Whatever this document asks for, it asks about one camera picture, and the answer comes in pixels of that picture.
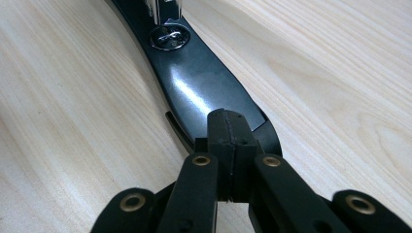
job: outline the wooden table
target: wooden table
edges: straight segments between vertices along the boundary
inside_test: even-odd
[[[85,232],[187,156],[104,0],[0,0],[0,232]],[[186,0],[184,16],[320,195],[366,192],[412,225],[412,2]],[[220,203],[218,232],[251,232]]]

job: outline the wood grain surface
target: wood grain surface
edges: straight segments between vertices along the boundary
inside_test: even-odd
[[[87,232],[111,198],[174,182],[184,148],[104,0],[0,0],[0,232]],[[320,195],[412,225],[412,1],[185,0],[184,16]],[[218,232],[252,232],[220,203]]]

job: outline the metal rivet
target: metal rivet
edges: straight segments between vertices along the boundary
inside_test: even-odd
[[[207,156],[199,155],[196,156],[192,162],[197,166],[206,166],[210,163],[210,158]]]
[[[140,193],[131,193],[120,201],[120,208],[124,212],[134,212],[145,205],[146,198]]]
[[[281,165],[281,161],[279,161],[279,159],[269,156],[263,158],[263,163],[269,167],[277,167]]]
[[[373,215],[376,212],[375,206],[373,206],[372,203],[362,197],[349,195],[345,200],[350,208],[361,214]]]

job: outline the light wood tabletop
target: light wood tabletop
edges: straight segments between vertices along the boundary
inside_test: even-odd
[[[104,0],[0,0],[0,232],[87,232],[188,155]],[[356,189],[412,225],[412,1],[185,0],[183,15],[320,195]],[[220,203],[218,232],[252,232]]]

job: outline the black metal tool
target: black metal tool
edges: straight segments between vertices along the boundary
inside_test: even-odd
[[[91,232],[215,232],[217,202],[249,203],[256,232],[412,232],[372,197],[354,190],[318,196],[281,156],[265,153],[244,116],[208,116],[175,183],[153,194],[118,194]]]
[[[190,156],[161,192],[115,196],[92,232],[215,232],[218,201],[249,203],[256,232],[412,232],[364,193],[341,191],[331,202],[314,193],[282,158],[269,119],[182,18],[181,1],[113,3],[148,57]]]

